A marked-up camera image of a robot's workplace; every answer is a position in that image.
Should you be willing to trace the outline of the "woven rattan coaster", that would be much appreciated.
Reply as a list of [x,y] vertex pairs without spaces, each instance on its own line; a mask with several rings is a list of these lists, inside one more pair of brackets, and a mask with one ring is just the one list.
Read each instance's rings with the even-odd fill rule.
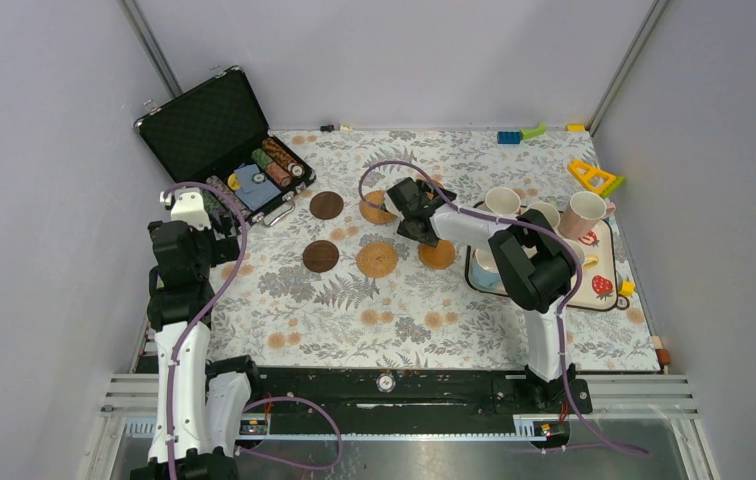
[[364,195],[365,200],[359,204],[362,217],[376,225],[385,225],[394,222],[397,216],[382,209],[385,200],[384,190],[374,190]]
[[386,242],[373,242],[356,256],[358,269],[368,278],[380,279],[391,274],[398,263],[396,249]]

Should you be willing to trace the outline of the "light wooden coaster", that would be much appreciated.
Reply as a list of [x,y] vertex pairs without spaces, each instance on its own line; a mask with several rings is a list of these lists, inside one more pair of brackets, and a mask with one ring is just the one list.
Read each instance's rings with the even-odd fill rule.
[[420,244],[418,258],[429,269],[444,270],[454,263],[456,250],[451,242],[439,240],[436,246]]
[[426,190],[426,196],[429,200],[439,198],[440,193],[439,191],[443,188],[443,185],[441,182],[436,180],[430,180],[426,182],[427,184],[427,190]]

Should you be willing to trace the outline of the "dark wooden coaster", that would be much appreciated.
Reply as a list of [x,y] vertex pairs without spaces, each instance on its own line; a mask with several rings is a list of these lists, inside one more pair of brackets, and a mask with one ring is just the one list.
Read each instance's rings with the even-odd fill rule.
[[324,191],[312,198],[309,210],[320,220],[331,220],[342,212],[344,205],[344,200],[338,193]]
[[317,240],[307,245],[302,261],[311,272],[324,273],[334,268],[339,260],[337,246],[328,240]]

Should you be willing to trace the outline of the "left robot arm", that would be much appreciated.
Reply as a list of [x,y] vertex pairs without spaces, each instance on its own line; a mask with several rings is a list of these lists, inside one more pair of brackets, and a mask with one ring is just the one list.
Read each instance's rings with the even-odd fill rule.
[[248,226],[236,203],[218,196],[239,233],[215,234],[204,206],[207,185],[183,182],[160,195],[167,222],[149,224],[157,264],[149,273],[147,318],[158,364],[156,423],[144,466],[132,479],[236,479],[234,460],[243,411],[263,401],[264,385],[250,356],[208,362],[212,309],[223,295],[210,270],[241,262]]

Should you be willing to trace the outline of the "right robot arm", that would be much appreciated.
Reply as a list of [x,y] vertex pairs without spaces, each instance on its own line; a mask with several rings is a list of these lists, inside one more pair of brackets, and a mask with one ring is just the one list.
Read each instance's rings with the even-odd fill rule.
[[566,400],[574,378],[563,310],[578,274],[576,254],[539,212],[497,215],[454,199],[452,192],[407,178],[385,194],[384,207],[400,217],[397,233],[405,238],[432,247],[451,241],[492,255],[508,297],[523,310],[529,402],[551,412]]

